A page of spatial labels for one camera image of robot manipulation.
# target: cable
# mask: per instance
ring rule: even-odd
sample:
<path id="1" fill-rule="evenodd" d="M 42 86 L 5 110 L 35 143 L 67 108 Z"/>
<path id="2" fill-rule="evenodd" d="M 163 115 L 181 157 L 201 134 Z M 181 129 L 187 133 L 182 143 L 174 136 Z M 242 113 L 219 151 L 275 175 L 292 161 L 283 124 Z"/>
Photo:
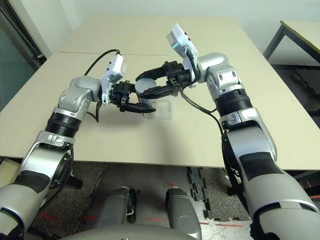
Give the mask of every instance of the cable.
<path id="1" fill-rule="evenodd" d="M 84 73 L 85 76 L 88 75 L 88 73 L 91 71 L 91 69 L 96 65 L 97 62 L 99 62 L 100 59 L 102 59 L 105 55 L 110 54 L 116 52 L 116 54 L 120 54 L 120 50 L 118 49 L 110 49 L 108 51 L 105 51 L 104 53 L 102 53 L 92 64 L 91 66 L 88 68 L 88 70 Z"/>
<path id="2" fill-rule="evenodd" d="M 55 197 L 62 191 L 62 189 L 64 188 L 64 186 L 67 184 L 69 177 L 71 176 L 72 173 L 72 168 L 74 165 L 74 148 L 72 147 L 71 150 L 71 159 L 70 159 L 70 169 L 68 172 L 68 175 L 65 177 L 63 183 L 61 184 L 61 186 L 59 187 L 59 189 L 45 202 L 45 204 L 43 204 L 40 208 L 38 213 L 40 213 L 41 211 L 43 211 L 43 209 L 45 209 L 51 202 L 53 199 L 55 199 Z"/>
<path id="3" fill-rule="evenodd" d="M 181 97 L 188 103 L 190 104 L 191 106 L 193 106 L 194 108 L 200 110 L 201 112 L 209 115 L 210 117 L 212 117 L 215 122 L 217 123 L 218 127 L 219 127 L 219 130 L 220 130 L 220 133 L 221 135 L 224 134 L 224 131 L 220 125 L 220 122 L 219 120 L 213 116 L 211 113 L 214 113 L 217 109 L 215 108 L 214 110 L 210 111 L 208 109 L 205 109 L 204 107 L 200 106 L 199 104 L 195 103 L 194 101 L 192 101 L 185 93 L 184 93 L 184 90 L 191 86 L 192 84 L 195 84 L 198 80 L 198 71 L 197 71 L 197 68 L 196 68 L 196 65 L 195 65 L 195 61 L 194 61 L 194 58 L 192 56 L 192 53 L 190 51 L 186 51 L 186 56 L 189 58 L 190 62 L 191 62 L 191 66 L 192 66 L 192 69 L 193 69 L 193 72 L 194 72 L 194 80 L 192 82 L 190 82 L 189 84 L 185 85 L 182 87 L 182 89 L 180 90 L 180 94 L 181 94 Z"/>
<path id="4" fill-rule="evenodd" d="M 110 54 L 116 52 L 117 54 L 120 54 L 120 50 L 118 49 L 110 49 L 108 51 L 105 51 L 104 53 L 102 53 L 92 64 L 91 66 L 88 68 L 88 70 L 84 73 L 84 76 L 87 76 L 88 73 L 91 71 L 91 69 L 97 64 L 97 62 L 99 62 L 100 59 L 102 59 L 105 55 Z M 97 123 L 99 123 L 99 109 L 101 108 L 102 105 L 102 101 L 98 101 L 96 103 L 96 107 L 95 107 L 95 115 L 89 111 L 87 111 L 86 113 L 89 114 L 91 117 L 93 117 Z"/>
<path id="5" fill-rule="evenodd" d="M 88 115 L 90 115 L 91 117 L 93 117 L 93 118 L 96 120 L 97 123 L 99 122 L 99 120 L 97 120 L 96 115 L 94 115 L 92 112 L 87 111 L 86 114 L 88 114 Z"/>

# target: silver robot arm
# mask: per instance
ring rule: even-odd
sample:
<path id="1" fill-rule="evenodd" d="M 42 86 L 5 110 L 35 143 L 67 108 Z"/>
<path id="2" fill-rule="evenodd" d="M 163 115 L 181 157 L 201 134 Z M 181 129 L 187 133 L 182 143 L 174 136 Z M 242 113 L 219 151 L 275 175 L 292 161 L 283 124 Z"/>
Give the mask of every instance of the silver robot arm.
<path id="1" fill-rule="evenodd" d="M 120 109 L 122 104 L 128 104 L 131 92 L 114 90 L 118 86 L 115 83 L 125 73 L 123 57 L 117 54 L 111 61 L 102 79 L 84 75 L 71 81 L 53 109 L 45 130 L 40 131 L 23 159 L 17 179 L 0 188 L 0 238 L 9 234 L 23 235 L 46 202 L 48 190 L 57 187 L 70 175 L 73 156 L 69 151 L 90 103 L 106 106 L 114 103 Z"/>
<path id="2" fill-rule="evenodd" d="M 206 83 L 224 130 L 221 140 L 225 168 L 253 222 L 251 236 L 257 240 L 320 239 L 318 208 L 299 183 L 276 164 L 275 142 L 228 58 L 221 53 L 198 57 L 190 38 L 177 24 L 167 38 L 184 63 L 193 60 L 194 69 L 187 76 L 184 67 L 190 64 L 170 62 L 162 66 L 162 74 L 161 68 L 142 73 L 137 81 L 164 76 L 168 81 L 167 86 L 151 88 L 140 98 L 177 96 L 186 86 Z"/>

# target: table leg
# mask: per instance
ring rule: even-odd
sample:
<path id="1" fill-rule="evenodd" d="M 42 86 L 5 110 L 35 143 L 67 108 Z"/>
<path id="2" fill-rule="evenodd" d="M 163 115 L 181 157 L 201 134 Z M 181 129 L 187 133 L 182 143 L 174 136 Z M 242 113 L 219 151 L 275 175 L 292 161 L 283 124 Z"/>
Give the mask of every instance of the table leg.
<path id="1" fill-rule="evenodd" d="M 285 27 L 281 25 L 278 31 L 276 32 L 276 34 L 274 35 L 274 37 L 272 38 L 271 42 L 269 43 L 268 47 L 263 53 L 263 56 L 265 57 L 265 59 L 268 60 L 270 58 L 270 56 L 273 54 L 273 52 L 275 51 L 275 49 L 277 48 L 281 40 L 284 38 L 285 36 L 284 29 Z"/>

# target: white wall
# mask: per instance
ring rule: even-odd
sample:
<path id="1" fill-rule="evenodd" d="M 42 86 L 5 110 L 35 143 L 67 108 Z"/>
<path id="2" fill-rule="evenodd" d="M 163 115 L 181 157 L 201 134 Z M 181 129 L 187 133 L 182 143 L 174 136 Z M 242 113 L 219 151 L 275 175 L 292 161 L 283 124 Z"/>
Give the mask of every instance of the white wall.
<path id="1" fill-rule="evenodd" d="M 11 0 L 22 2 L 51 52 L 56 51 L 91 14 L 223 16 L 238 20 L 263 52 L 280 20 L 320 22 L 319 0 Z M 318 65 L 284 38 L 271 62 Z"/>

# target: tabletop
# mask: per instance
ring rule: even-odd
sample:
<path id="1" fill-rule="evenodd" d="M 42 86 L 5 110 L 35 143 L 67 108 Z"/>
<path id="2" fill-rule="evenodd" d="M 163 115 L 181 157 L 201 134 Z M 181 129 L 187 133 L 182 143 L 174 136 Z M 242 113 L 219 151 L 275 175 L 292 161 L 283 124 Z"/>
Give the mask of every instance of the tabletop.
<path id="1" fill-rule="evenodd" d="M 154 18 L 149 19 L 149 24 L 156 26 L 157 23 L 159 29 L 163 28 L 161 21 L 153 22 L 152 19 Z M 201 23 L 207 19 L 199 17 L 192 23 L 197 21 L 199 28 L 202 28 L 204 25 Z M 194 34 L 187 25 L 182 27 L 191 39 L 194 39 L 200 56 L 210 52 L 221 52 L 228 56 L 230 64 L 237 69 L 253 106 L 259 109 L 274 138 L 278 150 L 278 165 L 291 170 L 320 169 L 318 127 L 241 28 L 233 20 L 226 23 L 225 28 L 230 29 L 223 34 L 207 28 L 203 31 L 198 29 Z M 134 24 L 123 28 L 122 32 L 125 34 L 129 31 L 135 38 L 132 28 L 137 30 L 138 35 L 141 34 L 140 26 Z M 81 29 L 83 28 L 80 27 L 71 37 L 61 52 L 54 53 L 45 62 L 0 113 L 0 156 L 23 157 L 27 153 L 38 132 L 44 129 L 62 91 L 69 86 L 72 78 L 86 71 L 99 56 L 99 52 L 111 48 L 119 48 L 124 52 L 123 57 L 128 68 L 122 80 L 131 82 L 134 82 L 140 73 L 157 68 L 164 61 L 181 62 L 167 43 L 166 34 L 148 34 L 148 29 L 144 36 L 150 39 L 146 43 L 160 42 L 162 39 L 163 48 L 166 46 L 168 49 L 165 55 L 156 52 L 158 48 L 155 47 L 137 54 L 136 48 L 130 51 L 124 45 L 107 43 L 107 39 L 104 49 L 99 49 L 97 46 L 101 31 L 86 39 L 88 48 L 92 49 L 72 53 L 76 51 L 72 47 L 81 45 L 75 37 L 79 36 Z M 165 32 L 168 33 L 170 29 L 171 26 L 168 26 Z M 198 36 L 201 32 L 205 33 L 205 37 Z M 89 75 L 100 78 L 111 57 L 103 58 Z M 205 84 L 186 89 L 185 92 L 203 107 L 215 108 Z M 135 95 L 132 95 L 131 102 L 136 101 Z M 188 105 L 181 97 L 173 97 L 171 101 L 174 108 L 172 120 L 146 119 L 137 113 L 119 112 L 115 106 L 101 108 L 100 123 L 87 115 L 75 136 L 75 160 L 224 167 L 220 133 L 213 119 Z M 90 108 L 94 112 L 94 103 Z"/>
<path id="2" fill-rule="evenodd" d="M 282 20 L 280 23 L 320 54 L 320 22 Z"/>

